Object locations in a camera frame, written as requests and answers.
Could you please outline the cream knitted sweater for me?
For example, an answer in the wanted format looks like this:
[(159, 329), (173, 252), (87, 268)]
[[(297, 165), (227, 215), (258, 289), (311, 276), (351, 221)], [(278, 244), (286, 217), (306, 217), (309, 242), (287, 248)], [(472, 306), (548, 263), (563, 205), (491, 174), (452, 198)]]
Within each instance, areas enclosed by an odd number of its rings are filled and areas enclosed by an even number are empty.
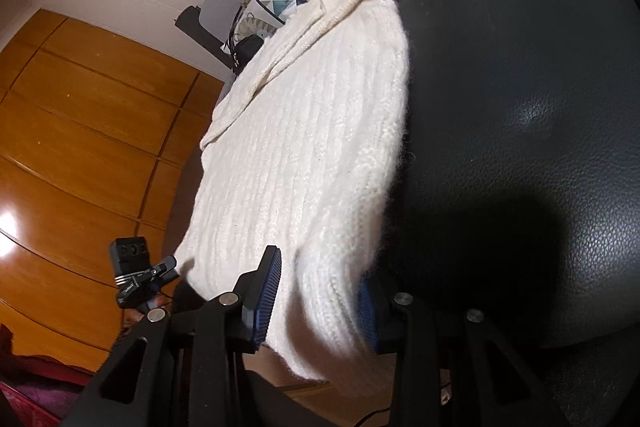
[(230, 291), (264, 250), (282, 269), (266, 337), (288, 369), (344, 395), (390, 384), (360, 326), (408, 98), (398, 0), (309, 0), (213, 111), (203, 176), (176, 251), (198, 295)]

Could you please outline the black handbag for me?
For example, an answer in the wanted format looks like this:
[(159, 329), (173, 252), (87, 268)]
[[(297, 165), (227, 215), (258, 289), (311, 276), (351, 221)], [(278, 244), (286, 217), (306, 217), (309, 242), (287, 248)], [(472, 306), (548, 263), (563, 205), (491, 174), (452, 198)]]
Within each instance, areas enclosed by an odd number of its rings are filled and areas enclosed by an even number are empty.
[(238, 42), (230, 42), (229, 49), (235, 75), (241, 74), (263, 45), (264, 39), (258, 35), (249, 35)]

